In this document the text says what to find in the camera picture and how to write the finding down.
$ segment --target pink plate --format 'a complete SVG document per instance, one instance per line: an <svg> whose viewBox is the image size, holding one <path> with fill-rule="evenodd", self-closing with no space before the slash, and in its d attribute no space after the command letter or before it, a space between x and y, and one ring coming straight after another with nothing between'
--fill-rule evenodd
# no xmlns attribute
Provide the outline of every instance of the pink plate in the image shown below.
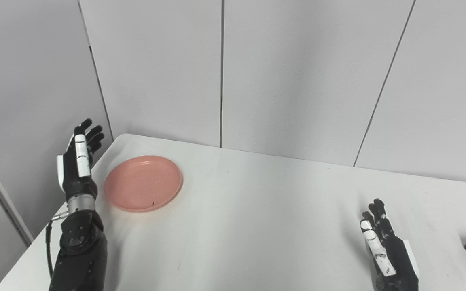
<svg viewBox="0 0 466 291"><path fill-rule="evenodd" d="M139 156L116 166L104 182L104 193L116 207L131 212L157 209L181 189L183 176L174 162Z"/></svg>

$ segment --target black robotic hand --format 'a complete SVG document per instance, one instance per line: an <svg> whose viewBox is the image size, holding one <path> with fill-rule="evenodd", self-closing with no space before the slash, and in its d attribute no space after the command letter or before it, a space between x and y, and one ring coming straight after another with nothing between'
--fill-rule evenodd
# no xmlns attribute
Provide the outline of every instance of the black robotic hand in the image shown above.
<svg viewBox="0 0 466 291"><path fill-rule="evenodd" d="M54 269L50 268L49 291L102 291L104 288L107 239L95 210L98 188L91 178L93 154L102 146L104 134L100 125L85 134L91 124L91 119L87 119L75 127L66 152L57 156L59 184L66 193L68 212L61 225L61 250ZM48 254L52 221L46 228Z"/></svg>
<svg viewBox="0 0 466 291"><path fill-rule="evenodd" d="M384 203L375 199L360 222L368 249L377 270L375 287L379 291L418 291L418 267L407 240L393 231Z"/></svg>
<svg viewBox="0 0 466 291"><path fill-rule="evenodd" d="M94 153L102 147L100 141L104 139L104 134L100 125L85 134L92 123L91 119L86 119L75 127L66 152L57 156L57 174L59 184L66 193L66 201L76 194L96 197L97 188L91 179L91 167Z"/></svg>

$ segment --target white finger segment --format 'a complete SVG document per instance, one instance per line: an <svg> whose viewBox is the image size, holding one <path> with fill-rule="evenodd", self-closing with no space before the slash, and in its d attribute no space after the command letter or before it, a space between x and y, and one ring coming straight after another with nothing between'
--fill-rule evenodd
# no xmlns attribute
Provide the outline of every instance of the white finger segment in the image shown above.
<svg viewBox="0 0 466 291"><path fill-rule="evenodd" d="M89 155L87 154L85 135L74 136L74 146L76 151L76 167L78 168L78 176L91 176L91 168L89 167Z"/></svg>
<svg viewBox="0 0 466 291"><path fill-rule="evenodd" d="M370 248L370 252L373 255L373 258L375 258L375 262L377 262L382 274L386 277L396 275L396 269L390 262L386 249L381 244L381 241L375 233L375 230L371 227L370 222L368 220L363 220L361 221L360 226L362 233L364 234L364 238L366 239L366 243L368 243L368 247Z"/></svg>

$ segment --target robot finger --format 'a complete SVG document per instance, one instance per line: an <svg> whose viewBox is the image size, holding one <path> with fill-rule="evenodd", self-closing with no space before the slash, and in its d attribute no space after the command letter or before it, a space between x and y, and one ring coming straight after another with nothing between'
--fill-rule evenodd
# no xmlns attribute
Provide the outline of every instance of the robot finger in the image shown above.
<svg viewBox="0 0 466 291"><path fill-rule="evenodd" d="M93 127L86 135L85 135L85 138L87 140L87 143L91 142L91 139L101 133L103 130L102 126L101 125L97 125L96 127Z"/></svg>
<svg viewBox="0 0 466 291"><path fill-rule="evenodd" d="M379 231L381 232L382 237L386 239L389 236L394 236L392 225L386 215L384 202L382 202L380 199L375 199L373 203L377 208L377 212L379 213L379 217L377 219L379 220Z"/></svg>
<svg viewBox="0 0 466 291"><path fill-rule="evenodd" d="M105 135L103 133L99 133L95 135L91 140L87 139L87 145L90 147L93 147L96 143L100 142L103 140Z"/></svg>
<svg viewBox="0 0 466 291"><path fill-rule="evenodd" d="M79 126L82 127L85 131L91 126L91 124L93 124L93 121L91 120L91 118L88 118L84 120Z"/></svg>
<svg viewBox="0 0 466 291"><path fill-rule="evenodd" d="M89 154L92 156L102 147L101 142L96 142L93 145L89 146Z"/></svg>
<svg viewBox="0 0 466 291"><path fill-rule="evenodd" d="M396 269L393 267L393 264L388 258L385 247L381 244L377 232L372 228L370 221L362 220L360 222L360 228L368 244L373 259L377 266L379 267L381 273L384 276L394 276L396 275Z"/></svg>

